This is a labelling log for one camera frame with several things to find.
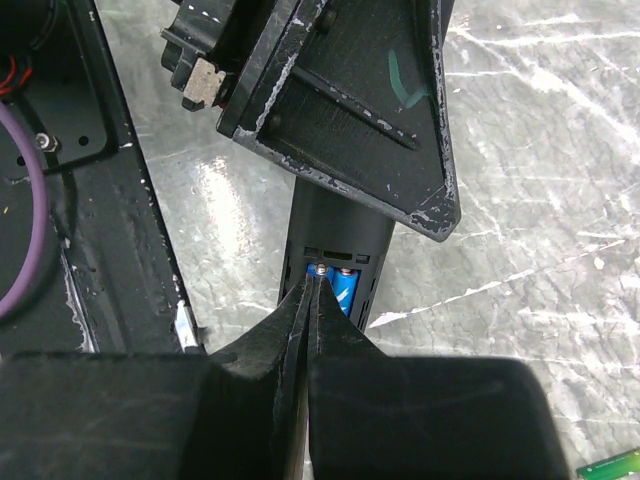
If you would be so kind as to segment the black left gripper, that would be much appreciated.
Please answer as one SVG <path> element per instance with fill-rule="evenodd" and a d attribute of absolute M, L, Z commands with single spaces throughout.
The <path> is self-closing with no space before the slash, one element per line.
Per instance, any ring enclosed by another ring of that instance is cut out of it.
<path fill-rule="evenodd" d="M 275 54 L 289 23 L 288 1 L 178 1 L 162 66 L 182 107 L 196 112 L 276 95 L 286 75 L 275 78 Z"/>

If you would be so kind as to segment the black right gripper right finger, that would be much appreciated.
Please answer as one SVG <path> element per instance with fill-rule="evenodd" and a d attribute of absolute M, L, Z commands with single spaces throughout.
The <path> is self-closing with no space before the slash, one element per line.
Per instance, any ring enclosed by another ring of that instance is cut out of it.
<path fill-rule="evenodd" d="M 318 479 L 566 479 L 546 395 L 503 357 L 390 356 L 306 282 L 309 448 Z"/>

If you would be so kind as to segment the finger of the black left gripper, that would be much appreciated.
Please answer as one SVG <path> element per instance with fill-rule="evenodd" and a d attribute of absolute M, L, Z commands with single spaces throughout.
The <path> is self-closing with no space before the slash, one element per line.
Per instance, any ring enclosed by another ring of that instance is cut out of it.
<path fill-rule="evenodd" d="M 460 220 L 449 1 L 278 1 L 218 131 L 441 242 Z"/>

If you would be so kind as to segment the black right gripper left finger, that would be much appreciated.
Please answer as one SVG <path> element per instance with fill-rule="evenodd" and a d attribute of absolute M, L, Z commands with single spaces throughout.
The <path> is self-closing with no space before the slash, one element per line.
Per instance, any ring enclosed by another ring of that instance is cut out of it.
<path fill-rule="evenodd" d="M 28 352 L 1 363 L 5 479 L 299 479 L 311 280 L 212 355 Z"/>

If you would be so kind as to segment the black remote control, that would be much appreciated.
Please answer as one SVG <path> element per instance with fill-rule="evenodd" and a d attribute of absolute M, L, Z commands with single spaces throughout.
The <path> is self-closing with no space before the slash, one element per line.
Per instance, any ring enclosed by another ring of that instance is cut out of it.
<path fill-rule="evenodd" d="M 295 181 L 278 298 L 307 272 L 323 264 L 329 279 L 351 282 L 347 295 L 337 289 L 343 312 L 360 329 L 368 324 L 395 222 L 383 214 L 309 181 Z"/>

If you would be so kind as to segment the blue battery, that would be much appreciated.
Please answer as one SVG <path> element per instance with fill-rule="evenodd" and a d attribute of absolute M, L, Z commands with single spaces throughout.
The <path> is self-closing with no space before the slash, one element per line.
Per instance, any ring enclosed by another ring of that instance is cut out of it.
<path fill-rule="evenodd" d="M 349 317 L 360 272 L 355 269 L 337 268 L 332 280 L 332 288 L 342 313 Z"/>
<path fill-rule="evenodd" d="M 308 283 L 320 285 L 322 283 L 332 284 L 334 269 L 326 263 L 309 263 L 306 268 Z"/>

